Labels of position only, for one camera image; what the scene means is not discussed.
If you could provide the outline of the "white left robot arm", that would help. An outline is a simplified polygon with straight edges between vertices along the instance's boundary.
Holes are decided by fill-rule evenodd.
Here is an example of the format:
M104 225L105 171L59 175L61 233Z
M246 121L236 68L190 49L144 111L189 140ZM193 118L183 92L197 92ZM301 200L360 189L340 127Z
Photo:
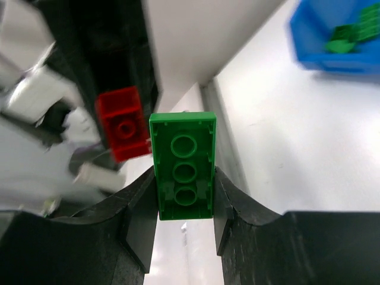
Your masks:
M147 145L158 88L143 1L2 1L1 96L47 145L79 108L103 145Z

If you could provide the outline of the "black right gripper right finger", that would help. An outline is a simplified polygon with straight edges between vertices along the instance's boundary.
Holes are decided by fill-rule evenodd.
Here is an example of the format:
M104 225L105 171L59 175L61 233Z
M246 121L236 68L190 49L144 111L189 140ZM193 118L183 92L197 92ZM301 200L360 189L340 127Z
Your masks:
M378 284L379 214L277 214L214 177L214 233L225 284Z

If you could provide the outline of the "red round lego piece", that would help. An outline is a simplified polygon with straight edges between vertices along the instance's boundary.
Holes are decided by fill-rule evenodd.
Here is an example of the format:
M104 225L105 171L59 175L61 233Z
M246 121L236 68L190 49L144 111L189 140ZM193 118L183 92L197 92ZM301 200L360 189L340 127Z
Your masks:
M147 123L136 86L100 94L96 111L116 162L151 153Z

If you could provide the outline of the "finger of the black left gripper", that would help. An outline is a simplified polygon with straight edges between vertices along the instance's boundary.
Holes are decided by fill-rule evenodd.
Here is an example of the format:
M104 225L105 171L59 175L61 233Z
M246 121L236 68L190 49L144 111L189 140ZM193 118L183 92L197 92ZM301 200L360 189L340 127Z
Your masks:
M50 68L76 83L96 119L99 94L137 86L146 118L159 90L142 1L39 1L55 40Z

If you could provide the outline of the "large red green lego assembly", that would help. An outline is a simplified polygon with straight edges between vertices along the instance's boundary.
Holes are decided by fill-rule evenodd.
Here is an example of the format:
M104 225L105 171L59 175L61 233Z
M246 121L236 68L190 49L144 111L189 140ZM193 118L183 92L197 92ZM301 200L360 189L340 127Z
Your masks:
M216 126L213 112L150 116L161 220L212 218Z

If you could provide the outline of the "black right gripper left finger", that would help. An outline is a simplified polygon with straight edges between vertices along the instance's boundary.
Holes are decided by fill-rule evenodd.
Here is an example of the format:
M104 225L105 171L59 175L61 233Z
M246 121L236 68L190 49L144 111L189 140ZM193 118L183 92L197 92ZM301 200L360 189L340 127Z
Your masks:
M157 224L154 170L70 217L1 212L2 284L143 284Z

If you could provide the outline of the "long green lego plate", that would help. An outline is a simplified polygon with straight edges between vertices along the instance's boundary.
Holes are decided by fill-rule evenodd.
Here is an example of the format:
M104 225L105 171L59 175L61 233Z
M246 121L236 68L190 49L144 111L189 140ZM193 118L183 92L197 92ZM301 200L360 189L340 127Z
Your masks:
M379 2L364 7L357 23L356 40L367 42L379 36Z

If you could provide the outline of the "green square lego brick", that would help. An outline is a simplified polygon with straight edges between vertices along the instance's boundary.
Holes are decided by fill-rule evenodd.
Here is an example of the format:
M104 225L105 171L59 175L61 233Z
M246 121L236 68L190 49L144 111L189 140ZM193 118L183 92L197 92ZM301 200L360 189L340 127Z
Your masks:
M329 53L350 53L357 45L357 31L354 24L337 26L325 45Z

